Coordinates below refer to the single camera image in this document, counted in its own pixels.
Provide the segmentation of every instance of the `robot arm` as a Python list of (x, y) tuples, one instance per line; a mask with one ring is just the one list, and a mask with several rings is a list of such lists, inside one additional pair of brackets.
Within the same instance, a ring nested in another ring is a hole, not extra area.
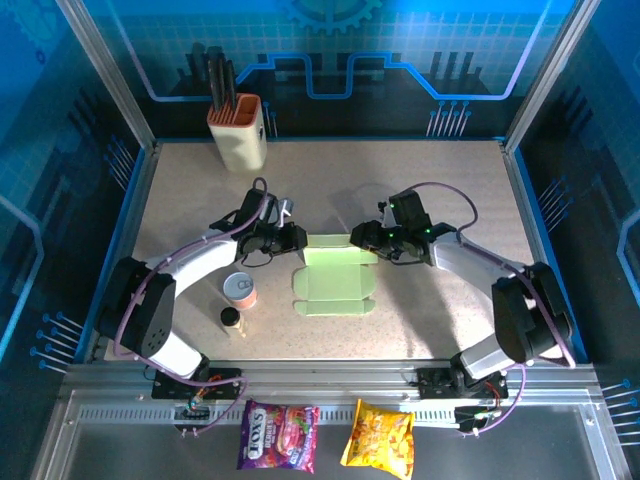
[[(151, 278), (124, 330), (122, 346), (183, 379), (206, 380), (209, 359), (172, 330), (176, 297), (211, 272), (252, 252), (259, 250), (277, 256), (302, 249), (307, 244), (306, 232), (293, 222), (285, 222), (293, 208), (291, 200), (278, 200), (268, 194), (262, 205), (263, 195), (263, 191), (251, 189), (240, 209), (211, 224), (197, 239), (201, 240), (201, 245), (170, 262)], [(262, 211), (256, 220), (245, 228), (225, 240), (207, 241), (217, 233), (238, 230), (259, 208)], [(115, 340), (134, 292), (167, 256), (146, 261), (128, 257), (118, 262), (105, 290), (96, 325), (98, 332)]]
[[(358, 225), (351, 243), (396, 262), (404, 253), (449, 271), (478, 288), (493, 303), (495, 335), (455, 355), (451, 383), (460, 394), (494, 372), (524, 363), (571, 334), (568, 309), (553, 271), (525, 266), (467, 240), (451, 225), (434, 225), (420, 197), (407, 190), (378, 204), (382, 221)], [(535, 295), (528, 287), (533, 286)], [(536, 298), (544, 305), (538, 304)], [(548, 325), (545, 313), (551, 317)]]

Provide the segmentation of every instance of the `can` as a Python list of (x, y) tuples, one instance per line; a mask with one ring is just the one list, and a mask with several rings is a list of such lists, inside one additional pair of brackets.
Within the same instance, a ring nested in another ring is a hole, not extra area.
[(227, 277), (222, 292), (238, 310), (247, 310), (258, 301), (258, 292), (248, 273), (236, 272)]

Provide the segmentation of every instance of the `knife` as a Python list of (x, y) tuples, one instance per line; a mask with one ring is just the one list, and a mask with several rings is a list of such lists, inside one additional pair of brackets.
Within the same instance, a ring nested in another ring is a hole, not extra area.
[(231, 103), (231, 110), (236, 111), (238, 107), (238, 99), (236, 98), (236, 72), (233, 68), (233, 62), (227, 60), (226, 68), (224, 70), (224, 84), (229, 92), (229, 102)]
[(209, 86), (211, 87), (211, 98), (213, 99), (213, 111), (219, 112), (222, 108), (222, 91), (220, 90), (220, 80), (218, 78), (218, 68), (216, 60), (209, 58), (207, 62), (209, 70)]
[(218, 64), (216, 65), (216, 70), (217, 70), (217, 74), (218, 74), (218, 82), (220, 82), (220, 97), (222, 100), (222, 106), (224, 107), (225, 102), (227, 101), (227, 88), (226, 88), (226, 82), (224, 81), (224, 71), (225, 71), (225, 64), (227, 63), (227, 59), (224, 56), (224, 53), (221, 53), (220, 55), (218, 55), (218, 59), (217, 59)]

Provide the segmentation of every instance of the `speckled countertop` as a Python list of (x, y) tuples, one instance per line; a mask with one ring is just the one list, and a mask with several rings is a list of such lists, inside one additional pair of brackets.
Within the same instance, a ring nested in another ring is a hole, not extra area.
[[(269, 144), (260, 175), (278, 197), (295, 202), (293, 219), (309, 233), (344, 233), (378, 218), (377, 202), (403, 188), (437, 180), (476, 202), (473, 241), (507, 258), (531, 262), (531, 252), (496, 142), (358, 141)], [(253, 175), (227, 172), (212, 143), (166, 144), (155, 173), (134, 256), (145, 259), (194, 239), (238, 208)], [(465, 202), (422, 189), (434, 222), (461, 225)], [(211, 359), (448, 358), (492, 333), (490, 303), (475, 288), (428, 266), (373, 266), (376, 308), (363, 317), (302, 317), (292, 273), (295, 254), (249, 270), (259, 301), (245, 312), (246, 338), (219, 324), (224, 278), (241, 266), (209, 275), (178, 297), (174, 330)]]

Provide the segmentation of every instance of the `purple candy bag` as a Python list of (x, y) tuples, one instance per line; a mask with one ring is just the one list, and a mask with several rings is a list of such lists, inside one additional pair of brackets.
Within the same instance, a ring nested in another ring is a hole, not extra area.
[(313, 473), (319, 415), (318, 407), (247, 401), (238, 470), (288, 468)]

